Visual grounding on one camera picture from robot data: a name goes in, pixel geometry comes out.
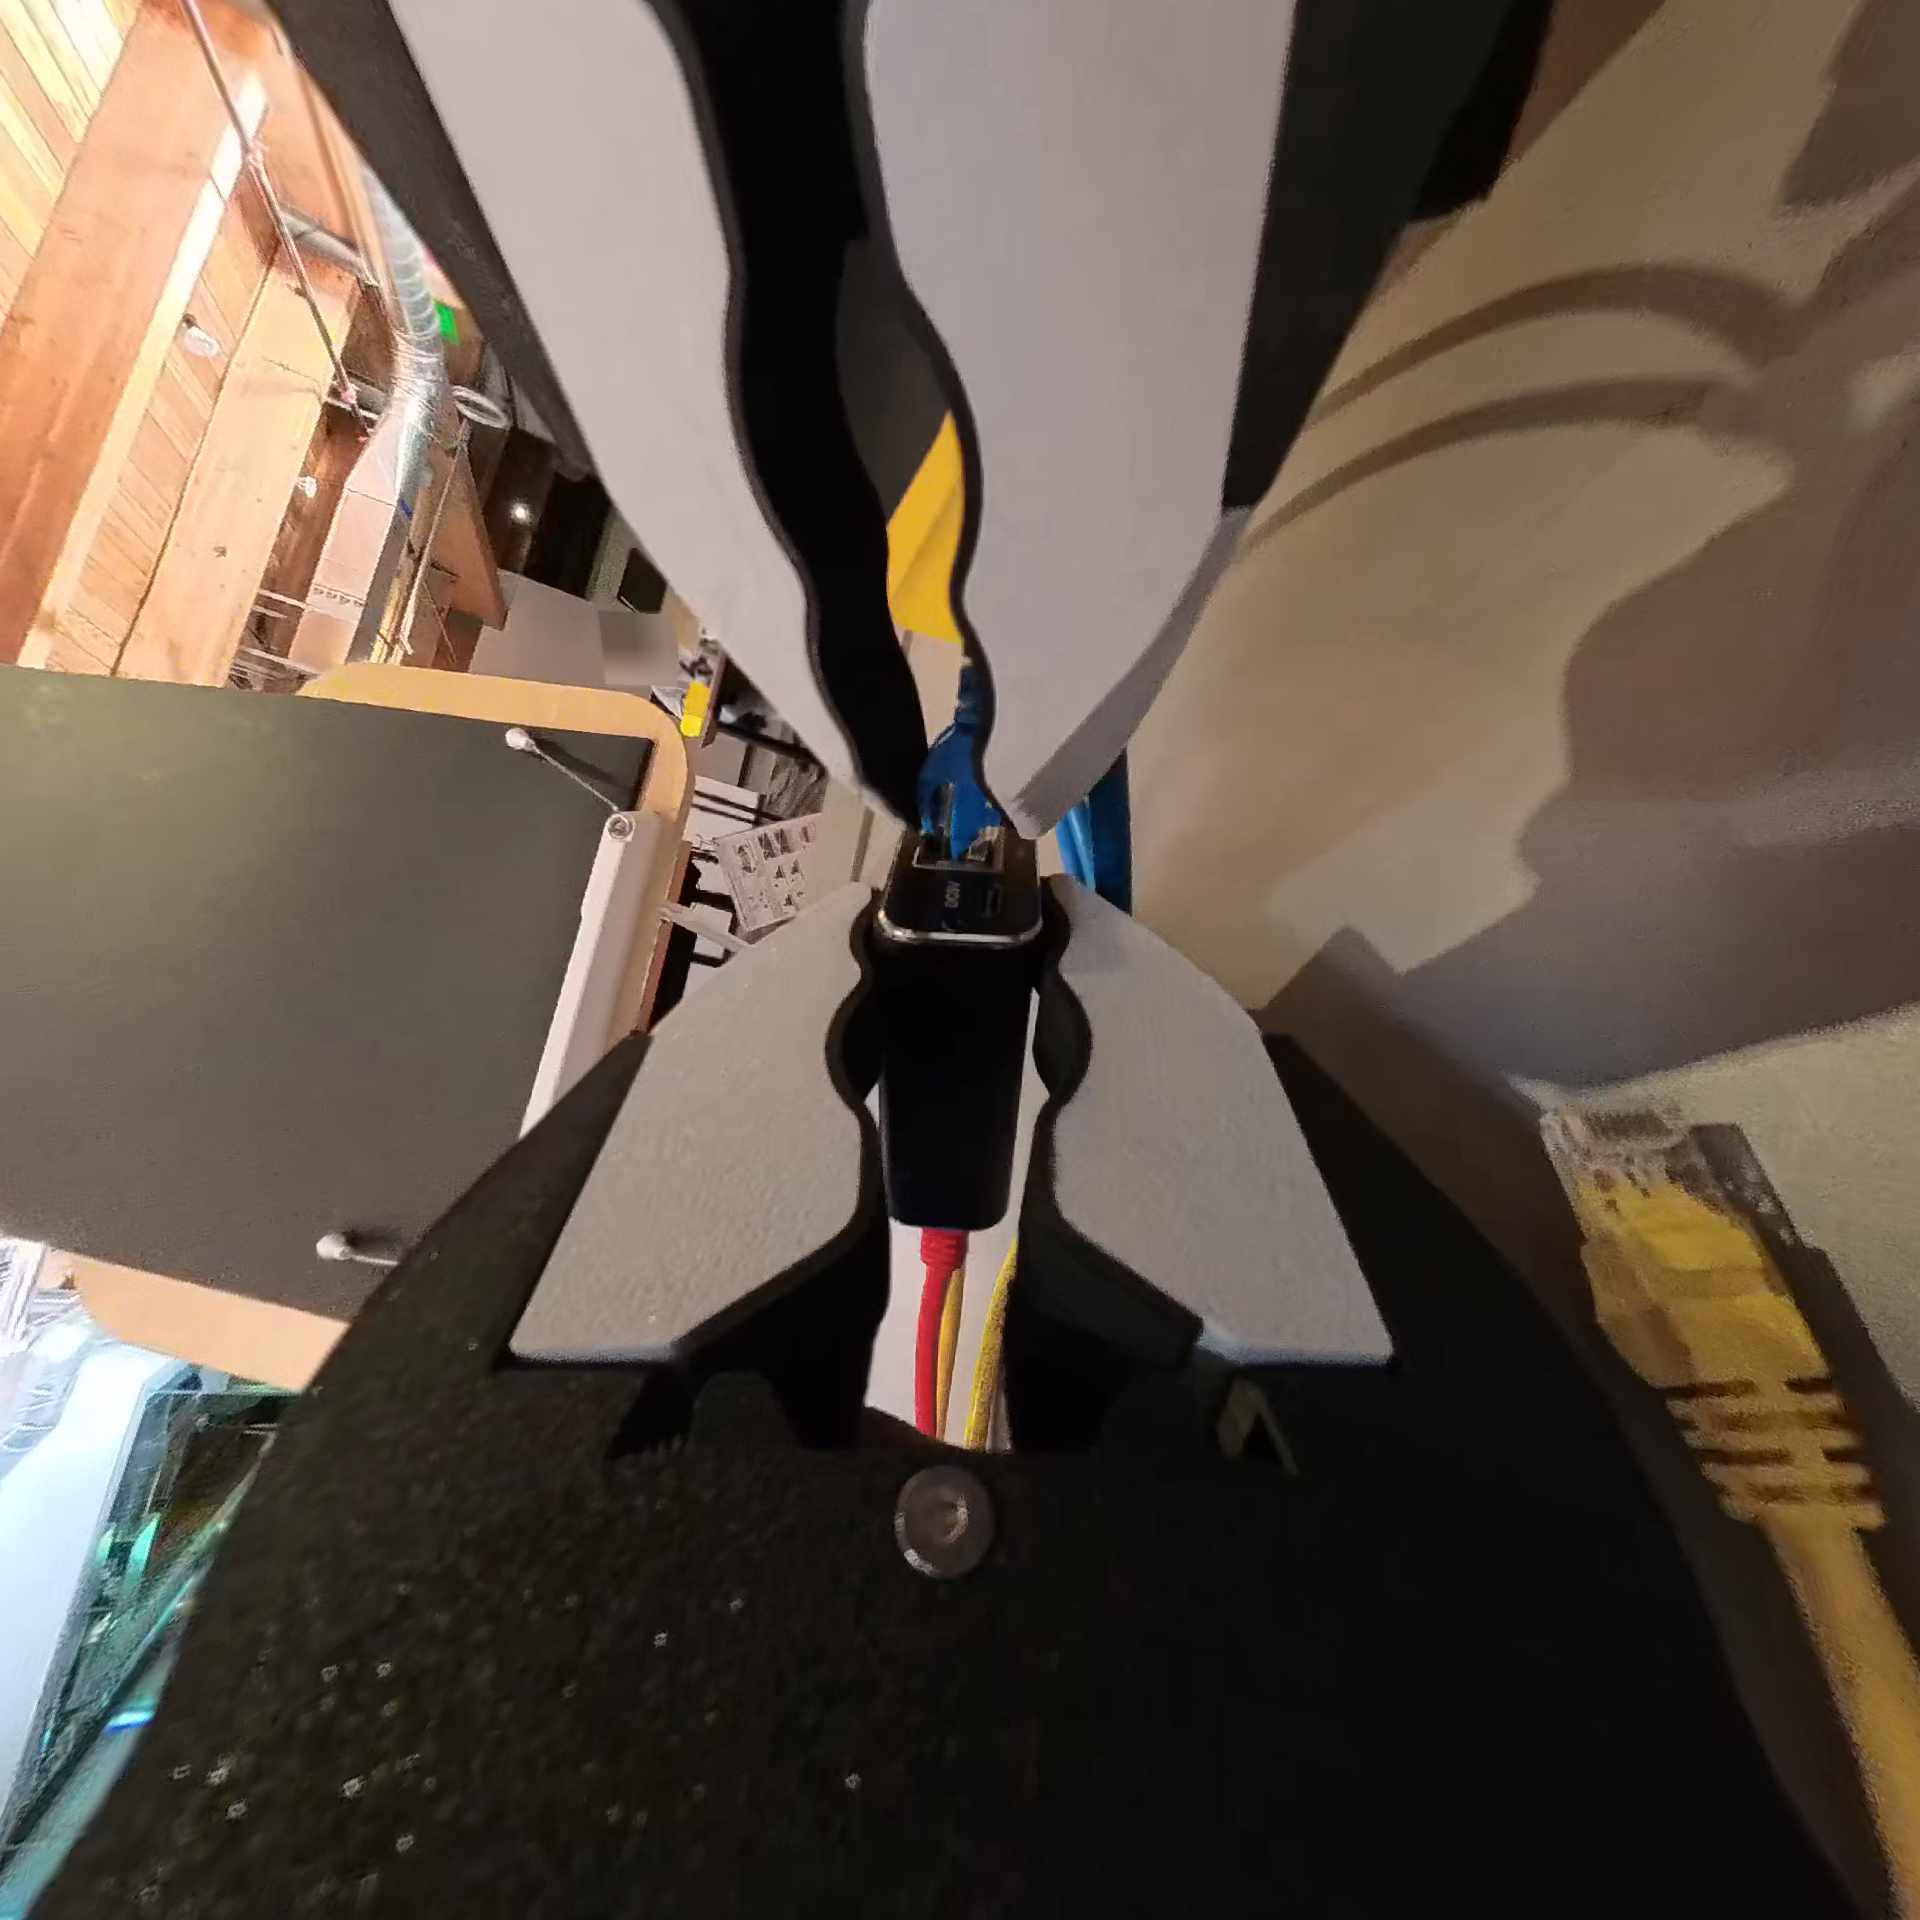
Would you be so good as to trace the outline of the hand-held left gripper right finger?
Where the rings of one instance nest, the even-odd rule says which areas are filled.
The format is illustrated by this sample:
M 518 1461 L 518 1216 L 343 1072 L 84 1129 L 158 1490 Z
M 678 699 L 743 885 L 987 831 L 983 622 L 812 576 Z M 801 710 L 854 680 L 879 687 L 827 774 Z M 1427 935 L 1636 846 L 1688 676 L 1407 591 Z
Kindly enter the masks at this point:
M 1257 1022 L 1068 877 L 1044 883 L 1042 947 L 1011 1447 L 1092 1448 L 1135 1391 L 1207 1428 L 1272 1372 L 1386 1370 L 1391 1334 Z

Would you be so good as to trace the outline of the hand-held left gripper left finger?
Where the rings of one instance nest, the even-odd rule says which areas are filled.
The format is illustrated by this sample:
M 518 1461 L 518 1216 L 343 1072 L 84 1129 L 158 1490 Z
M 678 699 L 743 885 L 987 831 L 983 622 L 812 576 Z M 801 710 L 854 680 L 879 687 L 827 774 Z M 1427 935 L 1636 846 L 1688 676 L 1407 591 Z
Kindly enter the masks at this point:
M 847 1448 L 890 1301 L 872 1085 L 876 890 L 844 885 L 732 957 L 644 1039 L 509 1354 L 764 1380 Z

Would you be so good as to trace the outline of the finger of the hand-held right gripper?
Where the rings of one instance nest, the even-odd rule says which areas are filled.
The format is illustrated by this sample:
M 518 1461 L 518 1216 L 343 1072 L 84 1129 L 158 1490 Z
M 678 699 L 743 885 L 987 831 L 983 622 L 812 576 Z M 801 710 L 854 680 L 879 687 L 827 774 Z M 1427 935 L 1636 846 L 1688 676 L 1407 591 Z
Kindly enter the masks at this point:
M 980 773 L 1027 838 L 1127 749 L 1226 507 L 1294 6 L 884 3 L 858 26 L 905 291 L 957 387 Z
M 917 815 L 854 445 L 834 5 L 394 5 L 612 507 L 834 781 Z

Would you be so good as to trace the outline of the black ethernet adapter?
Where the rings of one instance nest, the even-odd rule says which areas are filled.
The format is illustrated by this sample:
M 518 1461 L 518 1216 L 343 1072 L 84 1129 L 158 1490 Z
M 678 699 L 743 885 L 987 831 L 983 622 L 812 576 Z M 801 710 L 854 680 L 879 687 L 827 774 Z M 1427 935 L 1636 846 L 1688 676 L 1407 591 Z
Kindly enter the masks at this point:
M 901 838 L 869 933 L 890 1216 L 975 1234 L 1009 1207 L 1027 1022 L 1044 959 L 1033 844 L 986 829 L 950 855 Z

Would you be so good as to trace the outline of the silver ceiling duct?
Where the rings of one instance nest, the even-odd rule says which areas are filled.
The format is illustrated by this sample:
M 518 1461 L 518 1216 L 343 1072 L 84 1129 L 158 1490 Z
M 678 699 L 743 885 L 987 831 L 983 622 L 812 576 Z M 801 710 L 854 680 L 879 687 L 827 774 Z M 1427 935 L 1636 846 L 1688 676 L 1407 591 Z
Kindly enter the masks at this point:
M 433 550 L 465 464 L 467 428 L 504 423 L 490 396 L 454 384 L 419 236 L 368 162 L 357 174 L 392 378 L 332 508 L 289 649 L 294 665 L 320 674 L 418 659 L 413 627 L 437 568 Z

